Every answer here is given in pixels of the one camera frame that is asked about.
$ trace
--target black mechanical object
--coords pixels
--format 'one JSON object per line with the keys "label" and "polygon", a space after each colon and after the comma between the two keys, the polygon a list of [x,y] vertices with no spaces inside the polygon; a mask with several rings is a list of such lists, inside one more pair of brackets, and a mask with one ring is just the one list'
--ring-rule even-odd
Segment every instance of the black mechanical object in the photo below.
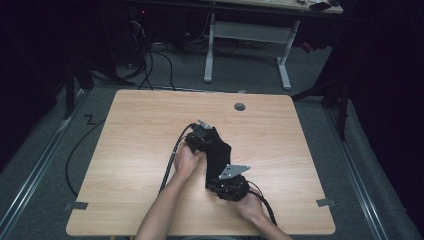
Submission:
{"label": "black mechanical object", "polygon": [[239,201],[249,192],[249,184],[240,174],[247,166],[231,164],[231,146],[222,141],[215,127],[201,120],[193,123],[193,132],[188,133],[185,142],[194,152],[206,152],[207,170],[205,187],[216,193],[220,199]]}

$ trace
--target human hand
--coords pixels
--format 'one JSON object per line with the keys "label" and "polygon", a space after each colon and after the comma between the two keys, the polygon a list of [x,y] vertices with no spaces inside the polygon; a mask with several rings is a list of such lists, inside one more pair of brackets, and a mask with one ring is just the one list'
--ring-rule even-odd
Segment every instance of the human hand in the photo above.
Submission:
{"label": "human hand", "polygon": [[[253,188],[250,188],[250,191],[260,194],[258,190]],[[254,223],[263,218],[266,218],[262,208],[261,200],[250,192],[247,193],[246,197],[239,200],[238,202],[228,202],[237,210],[242,218],[250,223]]]}
{"label": "human hand", "polygon": [[176,173],[185,178],[190,177],[204,155],[205,152],[191,152],[190,147],[185,142],[181,142],[174,159]]}

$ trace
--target desk leg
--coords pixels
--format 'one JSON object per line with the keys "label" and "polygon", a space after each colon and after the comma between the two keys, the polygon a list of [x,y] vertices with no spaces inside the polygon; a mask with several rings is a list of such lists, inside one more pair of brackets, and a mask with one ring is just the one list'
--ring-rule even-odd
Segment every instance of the desk leg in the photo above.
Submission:
{"label": "desk leg", "polygon": [[211,13],[211,23],[209,26],[209,48],[208,55],[206,56],[205,83],[212,82],[212,69],[213,69],[213,39],[215,35],[215,13]]}
{"label": "desk leg", "polygon": [[283,56],[277,58],[277,65],[278,65],[278,70],[280,71],[281,81],[283,82],[283,89],[287,91],[291,89],[291,84],[290,84],[289,76],[287,74],[286,61],[287,61],[287,57],[289,56],[291,46],[293,45],[294,38],[296,37],[299,24],[300,24],[299,20],[294,22],[293,27],[289,33],[289,37],[287,39],[286,48],[284,49]]}

